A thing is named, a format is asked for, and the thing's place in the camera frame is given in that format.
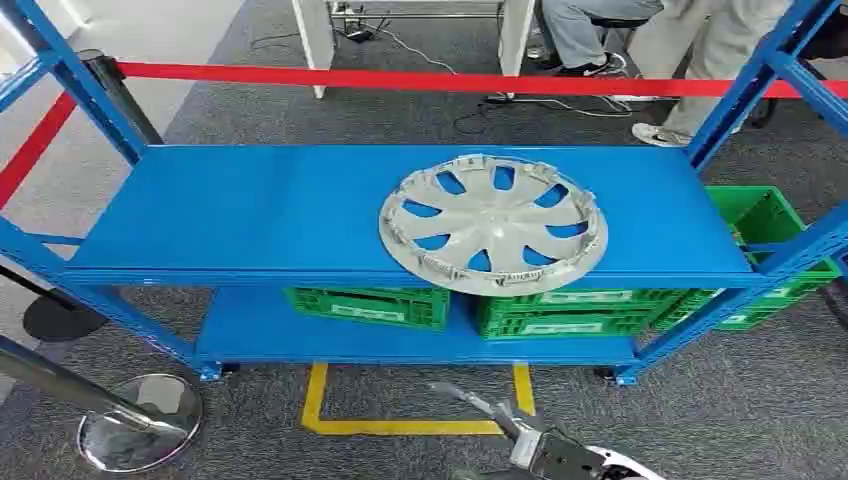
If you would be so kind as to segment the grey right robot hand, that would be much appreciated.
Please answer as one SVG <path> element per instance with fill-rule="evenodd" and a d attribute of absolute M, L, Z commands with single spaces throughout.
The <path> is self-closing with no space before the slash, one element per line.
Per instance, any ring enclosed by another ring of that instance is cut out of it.
<path fill-rule="evenodd" d="M 602 473 L 603 456 L 561 430 L 543 426 L 508 400 L 489 402 L 449 382 L 431 382 L 428 387 L 483 412 L 512 442 L 509 468 L 490 472 L 456 470 L 451 474 L 453 479 L 596 479 Z"/>

